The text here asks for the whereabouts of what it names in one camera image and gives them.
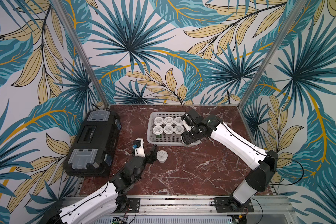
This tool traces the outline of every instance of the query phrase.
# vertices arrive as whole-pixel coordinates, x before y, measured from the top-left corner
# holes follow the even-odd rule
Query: black toolbox
[[[120,130],[120,117],[115,112],[88,112],[63,164],[67,175],[108,177]]]

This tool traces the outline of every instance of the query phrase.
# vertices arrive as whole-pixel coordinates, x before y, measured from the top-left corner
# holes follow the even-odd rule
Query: red marble surface
[[[216,114],[235,132],[249,139],[236,106],[187,106],[194,108],[203,117]],[[112,105],[111,110],[121,116],[120,133],[111,174],[116,173],[130,155],[132,141],[144,139],[146,153],[152,147],[147,141],[149,116],[154,111],[182,111],[181,106],[166,105]],[[230,195],[243,181],[250,168],[233,152],[217,141],[204,139],[191,147],[159,146],[165,150],[165,163],[148,164],[131,195]],[[88,195],[108,181],[108,178],[86,177],[80,194]]]

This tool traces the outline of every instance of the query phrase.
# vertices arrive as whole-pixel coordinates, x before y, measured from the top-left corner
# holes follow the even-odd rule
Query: cup lid
[[[164,150],[160,150],[157,152],[157,159],[159,161],[164,161],[168,158],[168,153]]]
[[[183,121],[181,120],[181,117],[176,117],[176,118],[174,119],[174,123],[175,123],[176,125],[182,125],[182,124],[183,124]]]
[[[182,125],[177,125],[174,127],[174,132],[176,134],[182,134],[184,132],[184,127]]]
[[[165,124],[170,124],[170,125],[172,125],[172,124],[174,123],[174,120],[173,120],[172,117],[166,117],[166,118],[164,119],[164,123],[165,123]]]
[[[162,125],[163,123],[164,123],[164,119],[161,118],[161,117],[156,117],[156,118],[154,119],[154,124],[155,124],[155,125]]]
[[[153,134],[160,135],[161,133],[163,133],[163,128],[162,126],[156,125],[153,127],[152,132]]]
[[[174,128],[173,126],[171,126],[170,124],[166,125],[164,128],[163,128],[163,131],[166,133],[166,134],[171,134],[174,132]]]

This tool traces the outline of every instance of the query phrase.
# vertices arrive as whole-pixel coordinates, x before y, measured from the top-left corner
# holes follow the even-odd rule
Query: wire mesh basket
[[[166,117],[172,117],[175,119],[176,117],[180,117],[184,114],[184,112],[170,112],[170,111],[158,111],[158,112],[152,112],[149,116],[149,121],[148,121],[148,130],[147,130],[147,140],[151,144],[157,144],[157,146],[185,146],[183,145],[181,135],[177,135],[176,133],[173,132],[171,135],[166,135],[164,132],[162,133],[161,137],[157,138],[155,134],[153,134],[153,127],[155,126],[154,124],[154,119],[156,117],[162,117],[165,119]],[[198,145],[200,143],[200,140],[188,145]]]

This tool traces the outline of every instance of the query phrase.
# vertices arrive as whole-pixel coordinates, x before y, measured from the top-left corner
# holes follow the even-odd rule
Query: wallpaper
[[[336,224],[336,0],[316,4],[273,56],[244,116],[255,141],[278,153],[273,180],[300,222]]]
[[[111,104],[238,103],[294,2],[95,0],[77,33]]]
[[[67,11],[90,18],[86,4],[67,1]],[[63,161],[96,102],[50,2],[0,1],[0,223],[37,223],[72,194]]]

